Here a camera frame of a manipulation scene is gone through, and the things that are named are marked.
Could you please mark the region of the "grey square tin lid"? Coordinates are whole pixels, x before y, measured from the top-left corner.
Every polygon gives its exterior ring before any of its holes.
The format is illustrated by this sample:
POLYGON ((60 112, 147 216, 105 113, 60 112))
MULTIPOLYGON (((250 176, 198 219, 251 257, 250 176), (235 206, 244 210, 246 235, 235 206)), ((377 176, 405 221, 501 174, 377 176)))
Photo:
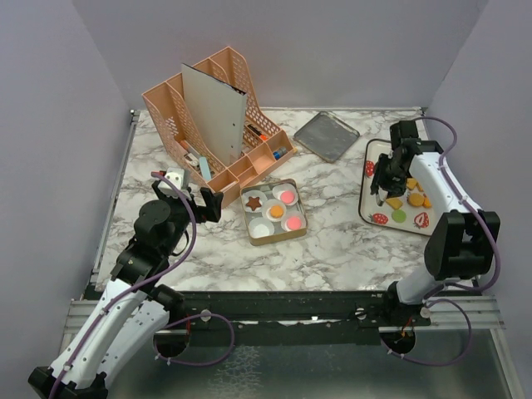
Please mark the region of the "grey square tin lid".
POLYGON ((330 112, 320 111, 296 131, 293 139, 328 163, 334 163, 359 139, 360 133, 330 112))

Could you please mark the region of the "brown star cookie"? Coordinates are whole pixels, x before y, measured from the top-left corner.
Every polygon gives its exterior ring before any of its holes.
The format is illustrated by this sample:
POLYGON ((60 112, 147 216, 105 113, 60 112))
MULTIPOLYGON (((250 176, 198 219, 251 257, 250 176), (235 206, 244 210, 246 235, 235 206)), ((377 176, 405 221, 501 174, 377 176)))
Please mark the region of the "brown star cookie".
POLYGON ((259 197, 248 197, 248 202, 246 203, 246 207, 250 208, 252 212, 262 207, 262 201, 259 197))

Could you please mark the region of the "pink round macaron cookie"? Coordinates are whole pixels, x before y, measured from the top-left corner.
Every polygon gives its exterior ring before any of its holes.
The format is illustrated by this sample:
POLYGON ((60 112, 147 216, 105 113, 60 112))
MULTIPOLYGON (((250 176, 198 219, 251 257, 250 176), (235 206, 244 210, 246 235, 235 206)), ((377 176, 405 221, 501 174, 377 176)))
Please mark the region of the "pink round macaron cookie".
POLYGON ((286 220, 286 226, 291 231, 301 229, 302 225, 303 222, 298 216, 292 216, 286 220))
POLYGON ((280 199, 285 204, 290 204, 295 200, 295 194, 292 191, 286 190, 280 195, 280 199))

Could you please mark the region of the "orange round cookie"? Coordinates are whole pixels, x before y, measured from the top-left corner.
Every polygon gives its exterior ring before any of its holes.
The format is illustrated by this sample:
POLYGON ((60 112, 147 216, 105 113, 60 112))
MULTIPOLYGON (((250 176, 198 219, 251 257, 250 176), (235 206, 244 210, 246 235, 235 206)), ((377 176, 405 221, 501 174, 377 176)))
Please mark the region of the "orange round cookie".
POLYGON ((284 210, 281 205, 276 204, 269 209, 269 215, 273 219, 281 219, 283 217, 283 214, 284 210))

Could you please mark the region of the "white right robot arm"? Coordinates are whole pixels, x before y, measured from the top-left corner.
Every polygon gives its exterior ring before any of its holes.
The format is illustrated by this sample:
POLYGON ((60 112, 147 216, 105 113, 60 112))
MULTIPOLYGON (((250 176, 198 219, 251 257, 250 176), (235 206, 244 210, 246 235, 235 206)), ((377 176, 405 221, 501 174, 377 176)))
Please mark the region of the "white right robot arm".
POLYGON ((392 283, 383 296, 382 316, 392 325, 418 314, 425 300, 447 287, 466 289, 464 282, 492 272, 483 292, 500 275, 496 240, 500 217, 483 210, 454 176, 446 160, 449 148, 418 135, 415 120, 390 127, 391 151, 379 155, 370 193, 377 204, 405 194, 414 178, 427 193, 436 212, 436 226, 424 250, 424 264, 392 283))

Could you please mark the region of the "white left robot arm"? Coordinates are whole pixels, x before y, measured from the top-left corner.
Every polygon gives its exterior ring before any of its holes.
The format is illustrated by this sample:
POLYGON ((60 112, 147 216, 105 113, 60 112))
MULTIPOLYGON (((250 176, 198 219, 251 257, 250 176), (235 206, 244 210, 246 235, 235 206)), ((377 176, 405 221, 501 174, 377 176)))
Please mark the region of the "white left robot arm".
POLYGON ((119 254, 111 280, 79 333, 48 367, 28 378, 41 398, 105 398, 116 374, 161 328, 189 324, 185 299, 160 279, 174 269, 170 257, 180 239, 186 259, 198 224, 219 222, 223 194, 202 188, 197 205, 189 189, 167 179, 156 181, 156 198, 142 205, 134 235, 119 254))

